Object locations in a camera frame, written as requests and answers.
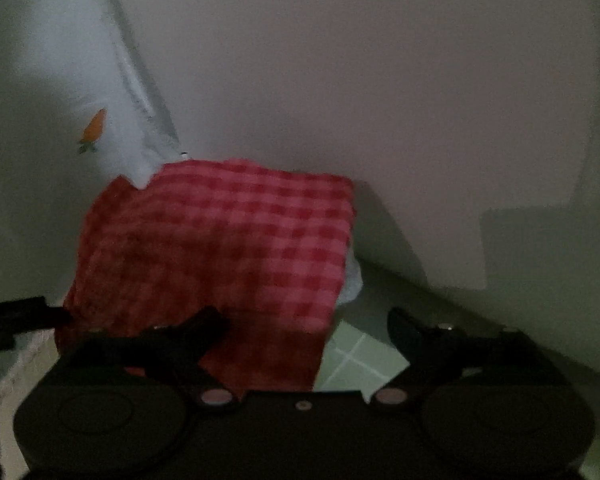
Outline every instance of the red checkered cloth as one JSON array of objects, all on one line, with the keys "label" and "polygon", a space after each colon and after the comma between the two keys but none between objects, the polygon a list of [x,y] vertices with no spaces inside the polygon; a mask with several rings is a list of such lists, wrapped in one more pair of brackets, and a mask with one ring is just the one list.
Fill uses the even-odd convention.
[{"label": "red checkered cloth", "polygon": [[114,180],[88,212],[56,331],[135,336],[211,304],[232,328],[200,364],[237,394],[310,390],[344,267],[353,186],[244,160],[167,164],[145,189]]}]

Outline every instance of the checkered towel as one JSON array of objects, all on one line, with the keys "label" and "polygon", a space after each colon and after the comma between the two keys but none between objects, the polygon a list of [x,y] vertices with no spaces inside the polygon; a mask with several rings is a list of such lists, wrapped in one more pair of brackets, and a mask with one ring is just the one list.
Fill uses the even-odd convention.
[{"label": "checkered towel", "polygon": [[244,160],[167,164],[145,189],[117,178],[88,212],[58,330],[134,336],[216,306],[232,322],[200,364],[234,392],[309,390],[354,218],[352,182]]}]

